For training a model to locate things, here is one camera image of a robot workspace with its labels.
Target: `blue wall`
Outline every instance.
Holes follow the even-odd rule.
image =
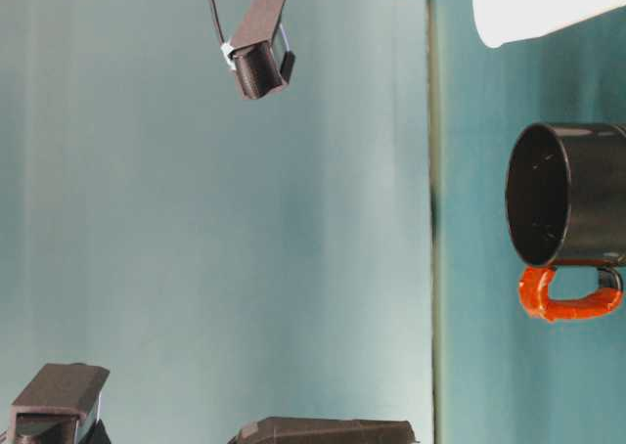
[[[250,0],[218,0],[233,31]],[[290,0],[239,100],[205,0],[0,0],[0,403],[111,368],[115,442],[268,415],[431,443],[424,0]]]
[[[438,442],[623,442],[626,309],[553,326],[528,319],[504,189],[531,122],[626,122],[626,11],[488,50],[471,0],[432,7]],[[590,292],[595,278],[561,270],[555,297]]]

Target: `black mug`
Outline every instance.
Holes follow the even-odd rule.
[[[523,307],[550,322],[615,310],[626,264],[626,126],[536,123],[517,140],[507,178],[514,247],[529,265],[519,283]],[[552,300],[557,267],[598,269],[599,288],[582,299]]]

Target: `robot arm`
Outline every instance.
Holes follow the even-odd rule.
[[[229,444],[414,444],[408,422],[267,418],[252,422]]]
[[[287,0],[254,0],[230,41],[222,41],[226,62],[236,76],[242,96],[257,100],[285,89],[291,80],[295,54],[281,24]],[[217,19],[215,0],[210,0]]]
[[[8,444],[111,444],[100,420],[108,376],[81,364],[44,366],[13,402]]]

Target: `orange handle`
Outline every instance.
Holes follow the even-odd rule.
[[[587,297],[575,300],[550,299],[550,283],[555,268],[526,268],[519,281],[519,300],[530,317],[548,322],[586,320],[607,315],[617,309],[624,295],[622,279],[611,268],[599,268],[600,287]]]

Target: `mug rim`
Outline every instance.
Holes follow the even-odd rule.
[[[505,207],[506,207],[506,212],[507,212],[507,226],[509,230],[509,237],[511,238],[511,242],[513,243],[515,252],[523,260],[523,262],[529,266],[533,266],[537,268],[559,265],[558,256],[559,256],[561,249],[563,248],[563,245],[565,244],[565,239],[567,238],[567,233],[569,231],[570,220],[571,220],[571,181],[572,181],[571,180],[571,165],[570,165],[569,157],[565,150],[563,141],[559,137],[559,134],[555,130],[554,126],[555,126],[554,124],[550,124],[550,123],[543,122],[543,121],[538,121],[538,122],[535,122],[526,126],[524,130],[521,132],[521,134],[515,140],[515,144],[513,147],[513,151],[511,152],[511,156],[509,158],[509,165],[507,169]],[[537,262],[536,260],[533,261],[533,260],[528,259],[528,257],[524,253],[522,253],[519,247],[517,246],[517,243],[515,242],[513,227],[512,227],[513,224],[511,221],[511,216],[509,214],[509,185],[511,183],[512,164],[515,158],[515,151],[517,150],[517,147],[520,144],[520,142],[525,137],[527,137],[528,134],[536,130],[548,131],[548,133],[552,136],[553,140],[557,143],[561,157],[562,157],[562,161],[565,167],[565,176],[566,176],[566,182],[567,182],[566,213],[565,213],[565,218],[564,218],[564,227],[562,230],[562,234],[560,234],[560,237],[559,237],[559,243],[555,247],[555,249],[552,251],[550,256],[546,258],[545,260],[541,260],[540,262]]]

